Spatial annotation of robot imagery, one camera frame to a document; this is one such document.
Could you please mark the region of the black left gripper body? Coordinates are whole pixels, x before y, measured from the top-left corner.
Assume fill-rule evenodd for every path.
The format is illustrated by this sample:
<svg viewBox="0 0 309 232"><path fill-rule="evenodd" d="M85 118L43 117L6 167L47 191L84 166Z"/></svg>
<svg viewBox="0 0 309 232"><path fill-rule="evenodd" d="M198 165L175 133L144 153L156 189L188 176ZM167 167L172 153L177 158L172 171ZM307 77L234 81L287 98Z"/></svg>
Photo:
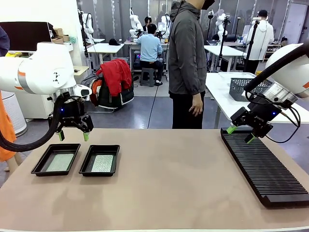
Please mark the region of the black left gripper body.
<svg viewBox="0 0 309 232"><path fill-rule="evenodd" d="M82 98L70 98L60 108L59 122L81 123L84 116L84 100Z"/></svg>

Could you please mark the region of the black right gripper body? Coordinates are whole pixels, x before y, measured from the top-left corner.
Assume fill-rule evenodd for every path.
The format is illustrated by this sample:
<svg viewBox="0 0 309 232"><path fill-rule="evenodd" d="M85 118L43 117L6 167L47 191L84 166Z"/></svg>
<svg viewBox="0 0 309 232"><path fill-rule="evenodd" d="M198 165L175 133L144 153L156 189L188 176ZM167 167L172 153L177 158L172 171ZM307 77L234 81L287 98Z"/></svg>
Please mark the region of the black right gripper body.
<svg viewBox="0 0 309 232"><path fill-rule="evenodd" d="M282 109L272 104L254 104L248 105L250 111L253 112L253 125L262 125L272 121L282 112Z"/></svg>

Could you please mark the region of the person's right hand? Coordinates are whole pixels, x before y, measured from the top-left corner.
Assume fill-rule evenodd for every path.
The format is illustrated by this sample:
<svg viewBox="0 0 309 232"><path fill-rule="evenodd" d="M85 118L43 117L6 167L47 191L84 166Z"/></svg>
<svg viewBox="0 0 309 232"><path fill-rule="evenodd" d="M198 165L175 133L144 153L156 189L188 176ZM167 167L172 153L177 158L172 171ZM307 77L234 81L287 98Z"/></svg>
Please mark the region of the person's right hand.
<svg viewBox="0 0 309 232"><path fill-rule="evenodd" d="M200 93L193 96L192 106L189 112L191 112L193 116L198 116L203 113L203 101Z"/></svg>

